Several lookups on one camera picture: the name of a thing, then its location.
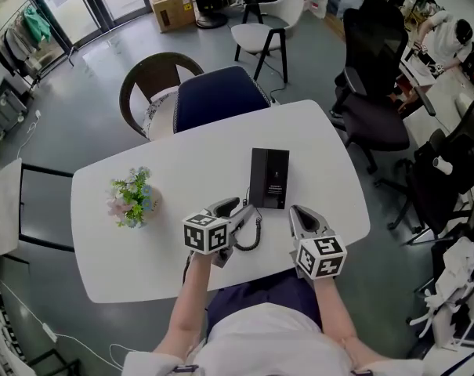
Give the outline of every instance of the white shirt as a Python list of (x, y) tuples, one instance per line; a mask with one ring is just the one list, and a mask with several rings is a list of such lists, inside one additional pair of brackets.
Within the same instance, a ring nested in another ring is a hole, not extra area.
[[(307, 316), (270, 303), (242, 309), (217, 323), (193, 364), (204, 376), (272, 374), (349, 376), (346, 352)], [(165, 376), (183, 361), (175, 356), (131, 352), (122, 376)], [(387, 360), (367, 366), (385, 376), (421, 376), (420, 360)]]
[(465, 61), (472, 51), (472, 40), (462, 45), (456, 38), (456, 20), (447, 11), (439, 11), (430, 17), (435, 27), (434, 31), (425, 36), (423, 44), (428, 48), (428, 54), (436, 63), (443, 66), (448, 65), (454, 55), (461, 61)]

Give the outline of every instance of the power cord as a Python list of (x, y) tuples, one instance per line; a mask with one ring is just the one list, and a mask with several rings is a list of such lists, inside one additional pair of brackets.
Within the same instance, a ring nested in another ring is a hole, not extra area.
[(42, 114), (40, 113), (40, 110), (36, 110), (34, 112), (34, 114), (36, 115), (36, 121), (32, 122), (30, 124), (30, 128), (27, 129), (26, 133), (30, 134), (30, 135), (27, 137), (26, 142), (23, 143), (21, 146), (19, 146), (19, 150), (17, 151), (16, 159), (19, 158), (20, 150), (23, 149), (23, 147), (25, 147), (28, 142), (30, 142), (31, 137), (34, 135), (34, 132), (36, 131), (36, 126), (37, 126), (38, 122), (40, 121), (40, 117), (42, 116)]
[[(244, 205), (244, 208), (248, 205), (248, 196), (249, 196), (249, 190), (251, 187), (247, 188), (247, 192), (245, 193), (245, 199), (243, 199), (242, 204)], [(262, 215), (259, 212), (257, 208), (255, 210), (258, 212), (259, 217), (255, 220), (255, 241), (254, 244), (249, 245), (248, 247), (244, 247), (238, 243), (235, 244), (235, 248), (238, 249), (239, 251), (244, 251), (244, 252), (249, 252), (254, 249), (256, 249), (261, 242), (261, 222), (262, 222)]]
[(271, 67), (267, 62), (266, 60), (263, 61), (263, 63), (268, 67), (270, 68), (271, 70), (275, 71), (278, 76), (280, 77), (280, 79), (282, 80), (282, 82), (284, 83), (284, 86), (282, 86), (282, 88), (278, 88), (278, 89), (274, 89), (273, 91), (270, 92), (270, 99), (271, 99), (271, 103), (276, 103), (277, 100), (273, 97), (273, 93), (274, 92), (278, 92), (278, 91), (283, 91), (287, 88), (287, 84), (284, 82), (284, 76), (282, 75), (282, 73), (278, 70), (276, 70), (275, 68)]
[[(44, 329), (44, 331), (46, 331), (45, 329), (45, 326), (46, 324), (44, 324), (40, 319), (38, 319), (36, 317), (36, 315), (31, 312), (31, 309), (29, 309), (27, 307), (27, 305), (21, 301), (21, 299), (16, 295), (16, 293), (14, 291), (12, 291), (10, 289), (10, 287), (5, 284), (5, 282), (3, 280), (0, 279), (0, 283), (3, 284), (3, 286), (10, 291), (10, 294), (12, 294), (14, 296), (15, 299), (17, 299), (17, 301), (19, 301), (19, 303), (41, 324), (42, 328)], [(81, 342), (80, 340), (76, 339), (75, 337), (71, 337), (70, 335), (65, 335), (65, 334), (58, 334), (58, 333), (54, 333), (54, 335), (56, 335), (57, 337), (61, 337), (61, 338), (69, 338), (70, 340), (75, 340), (78, 344), (82, 345), (83, 347), (87, 348), (88, 351), (90, 351), (92, 354), (94, 354), (95, 356), (97, 356), (100, 360), (102, 360), (104, 363), (107, 363), (108, 365), (110, 365), (111, 367), (114, 367), (115, 369), (118, 369), (119, 371), (122, 371), (123, 370), (123, 366), (120, 365), (119, 363), (117, 363), (117, 361), (114, 360), (113, 358), (113, 355), (111, 355), (111, 348), (114, 347), (114, 346), (117, 346), (117, 347), (121, 347), (123, 349), (127, 349), (128, 351), (135, 351), (134, 349), (130, 349), (130, 348), (127, 348), (127, 347), (124, 347), (123, 345), (120, 345), (120, 344), (111, 344), (110, 345), (110, 358), (111, 360), (114, 362), (111, 363), (111, 362), (108, 362), (107, 360), (105, 360), (103, 357), (101, 357), (100, 355), (98, 355), (97, 353), (95, 353), (92, 349), (90, 349), (87, 345), (85, 345), (83, 342)]]
[(442, 122), (441, 120), (439, 120), (439, 118), (438, 118), (437, 116), (435, 116), (435, 119), (439, 122), (440, 125), (442, 125), (442, 126), (446, 129), (447, 133), (450, 134), (449, 128), (446, 127), (446, 126), (443, 124), (443, 122)]
[[(242, 200), (242, 204), (243, 204), (244, 208), (248, 205), (248, 196), (249, 196), (249, 190), (250, 189), (251, 189), (251, 187), (247, 188), (247, 193), (245, 194), (245, 199)], [(258, 247), (259, 243), (261, 242), (262, 215), (261, 215), (261, 212), (257, 208), (255, 208), (255, 210), (258, 212), (259, 217), (255, 220), (255, 241), (254, 241), (254, 244), (249, 245), (248, 247), (245, 247), (243, 245), (240, 245), (240, 244), (236, 243), (234, 245), (234, 247), (236, 249), (238, 249), (239, 251), (243, 251), (243, 252), (252, 251), (252, 250), (256, 249)], [(190, 267), (191, 257), (193, 256), (193, 253), (194, 253), (193, 251), (190, 252), (188, 257), (186, 258), (186, 265), (184, 266), (184, 270), (183, 270), (183, 285), (184, 285), (184, 282), (186, 281), (186, 274), (188, 273), (188, 268)]]

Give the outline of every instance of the sleeve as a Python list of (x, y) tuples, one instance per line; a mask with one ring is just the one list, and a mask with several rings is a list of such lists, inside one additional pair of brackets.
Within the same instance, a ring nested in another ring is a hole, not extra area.
[(432, 22), (433, 26), (436, 27), (438, 25), (441, 25), (442, 22), (447, 22), (452, 20), (453, 16), (449, 12), (442, 10), (439, 11), (437, 14), (434, 16), (431, 16), (429, 19)]
[(183, 365), (177, 356), (155, 352), (129, 352), (121, 376), (166, 376)]
[(456, 53), (456, 57), (463, 63), (471, 52), (472, 43), (468, 43), (467, 46), (463, 46), (460, 51)]
[(376, 376), (422, 376), (423, 362), (420, 360), (382, 360), (364, 367)]

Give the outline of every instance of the white bag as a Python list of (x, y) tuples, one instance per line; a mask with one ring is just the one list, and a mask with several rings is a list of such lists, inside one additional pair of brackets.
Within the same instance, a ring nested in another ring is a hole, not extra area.
[(327, 2), (329, 0), (310, 0), (309, 10), (313, 13), (314, 16), (317, 16), (321, 19), (325, 18), (327, 13)]

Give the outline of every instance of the wrist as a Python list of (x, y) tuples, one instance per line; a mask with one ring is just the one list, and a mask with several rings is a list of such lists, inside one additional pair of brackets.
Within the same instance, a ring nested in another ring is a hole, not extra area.
[(335, 287), (334, 277), (325, 277), (323, 279), (316, 279), (313, 281), (315, 289), (325, 289), (329, 287)]
[(210, 265), (212, 263), (212, 256), (213, 255), (214, 254), (204, 255), (204, 254), (201, 254), (199, 252), (194, 252), (193, 256), (191, 257), (191, 261)]

